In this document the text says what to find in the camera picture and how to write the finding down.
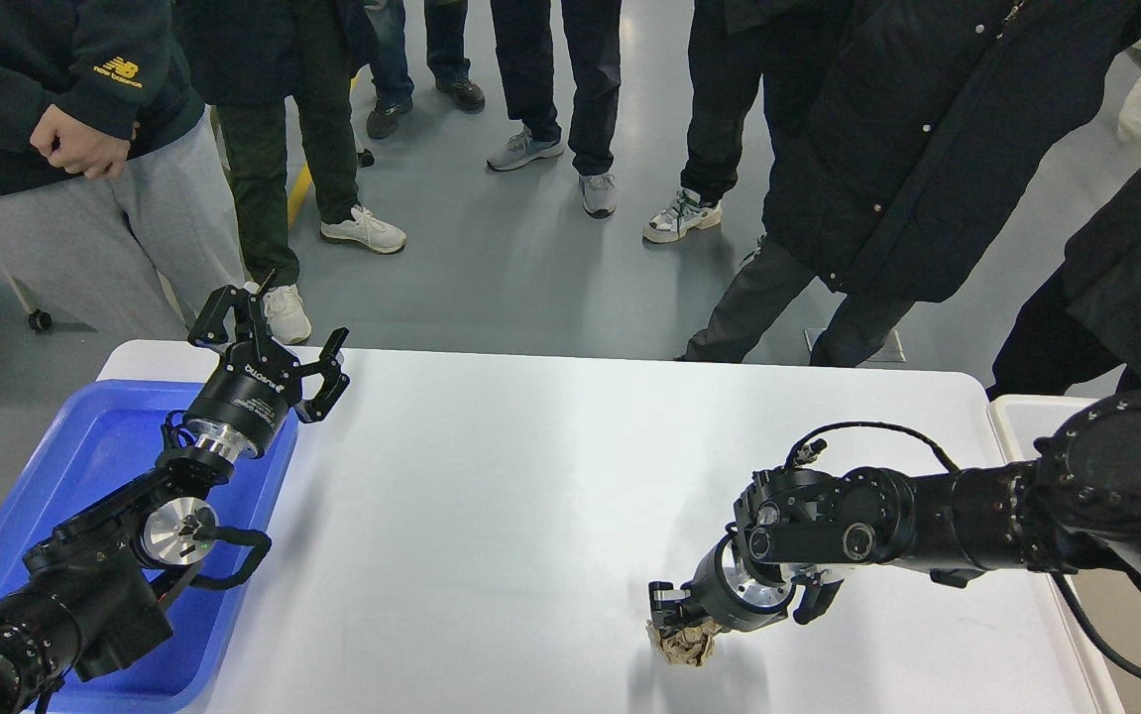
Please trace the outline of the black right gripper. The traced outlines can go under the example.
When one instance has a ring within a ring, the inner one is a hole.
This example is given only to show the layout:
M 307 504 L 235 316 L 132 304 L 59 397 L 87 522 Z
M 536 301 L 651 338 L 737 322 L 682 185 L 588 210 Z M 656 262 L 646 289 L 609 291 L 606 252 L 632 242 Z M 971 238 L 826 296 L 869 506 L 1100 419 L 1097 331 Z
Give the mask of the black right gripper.
M 677 636 L 683 628 L 701 627 L 703 620 L 714 620 L 721 628 L 735 632 L 752 632 L 787 619 L 795 587 L 752 577 L 733 541 L 730 535 L 721 537 L 702 557 L 683 587 L 667 581 L 647 584 L 652 625 L 659 636 Z

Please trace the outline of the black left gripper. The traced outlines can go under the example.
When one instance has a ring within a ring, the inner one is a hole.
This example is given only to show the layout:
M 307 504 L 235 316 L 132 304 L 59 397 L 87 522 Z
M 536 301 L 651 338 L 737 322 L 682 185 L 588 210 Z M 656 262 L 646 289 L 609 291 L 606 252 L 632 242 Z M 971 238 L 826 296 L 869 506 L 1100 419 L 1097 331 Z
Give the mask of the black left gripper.
M 349 333 L 349 328 L 331 331 L 319 358 L 301 363 L 297 354 L 273 342 L 261 289 L 213 290 L 186 334 L 189 344 L 222 356 L 184 413 L 194 446 L 227 461 L 259 459 L 280 435 L 290 408 L 301 423 L 325 420 L 351 384 L 342 370 Z M 305 399 L 302 380 L 310 376 L 319 376 L 322 383 Z

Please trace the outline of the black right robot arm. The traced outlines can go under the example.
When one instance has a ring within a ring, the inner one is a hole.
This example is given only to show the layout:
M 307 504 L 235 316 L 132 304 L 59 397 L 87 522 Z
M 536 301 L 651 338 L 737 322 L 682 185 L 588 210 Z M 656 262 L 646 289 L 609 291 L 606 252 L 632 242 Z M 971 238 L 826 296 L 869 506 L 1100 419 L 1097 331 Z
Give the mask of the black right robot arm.
M 648 584 L 646 628 L 669 662 L 698 667 L 719 633 L 820 618 L 856 566 L 901 566 L 956 589 L 1015 568 L 1049 574 L 1091 644 L 1141 679 L 1065 581 L 1109 569 L 1141 591 L 1141 392 L 1091 404 L 1036 439 L 1037 459 L 1004 466 L 961 469 L 933 444 L 939 474 L 833 476 L 814 466 L 825 446 L 816 428 L 780 466 L 752 474 L 691 581 Z

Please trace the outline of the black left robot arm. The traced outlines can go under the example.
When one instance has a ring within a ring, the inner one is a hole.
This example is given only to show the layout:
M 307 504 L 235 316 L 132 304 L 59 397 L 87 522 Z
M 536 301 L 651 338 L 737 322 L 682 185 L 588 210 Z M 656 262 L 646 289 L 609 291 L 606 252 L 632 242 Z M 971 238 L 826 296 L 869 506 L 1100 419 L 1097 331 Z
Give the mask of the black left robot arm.
M 23 555 L 29 579 L 0 598 L 0 713 L 44 713 L 68 673 L 126 670 L 162 646 L 185 589 L 243 586 L 272 550 L 262 532 L 225 526 L 207 498 L 238 459 L 261 459 L 289 413 L 325 419 L 351 380 L 348 328 L 315 362 L 278 344 L 265 289 L 217 289 L 191 343 L 218 366 L 184 411 L 165 415 L 154 466 L 54 527 Z

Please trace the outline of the bystander clenched hand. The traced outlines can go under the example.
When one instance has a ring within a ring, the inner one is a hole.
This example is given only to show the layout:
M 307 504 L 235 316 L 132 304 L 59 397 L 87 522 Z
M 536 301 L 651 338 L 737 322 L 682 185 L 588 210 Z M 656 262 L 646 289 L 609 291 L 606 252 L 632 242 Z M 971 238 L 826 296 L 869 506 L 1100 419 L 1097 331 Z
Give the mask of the bystander clenched hand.
M 52 104 L 41 114 L 30 144 L 50 167 L 86 179 L 118 179 L 131 148 L 129 140 L 84 125 Z

